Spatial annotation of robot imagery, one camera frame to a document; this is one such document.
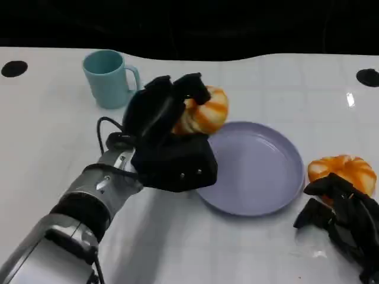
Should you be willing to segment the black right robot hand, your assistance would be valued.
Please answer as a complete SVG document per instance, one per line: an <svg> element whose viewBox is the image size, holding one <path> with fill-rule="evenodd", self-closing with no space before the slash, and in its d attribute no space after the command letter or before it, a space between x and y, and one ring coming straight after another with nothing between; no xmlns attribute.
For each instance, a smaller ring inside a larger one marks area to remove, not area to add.
<svg viewBox="0 0 379 284"><path fill-rule="evenodd" d="M361 266L360 281L378 283L378 203L334 173L310 182L304 193L326 196L332 205L310 198L293 227L326 230L339 251Z"/></svg>

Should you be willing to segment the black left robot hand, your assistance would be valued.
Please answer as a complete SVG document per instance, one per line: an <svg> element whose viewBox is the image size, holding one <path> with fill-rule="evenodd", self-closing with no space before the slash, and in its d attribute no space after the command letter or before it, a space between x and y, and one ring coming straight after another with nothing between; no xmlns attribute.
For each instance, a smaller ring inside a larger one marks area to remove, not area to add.
<svg viewBox="0 0 379 284"><path fill-rule="evenodd" d="M187 99L204 104L210 98L199 72L174 82L169 75L158 76L132 97L122 120L123 133L137 144L162 144L184 114Z"/></svg>

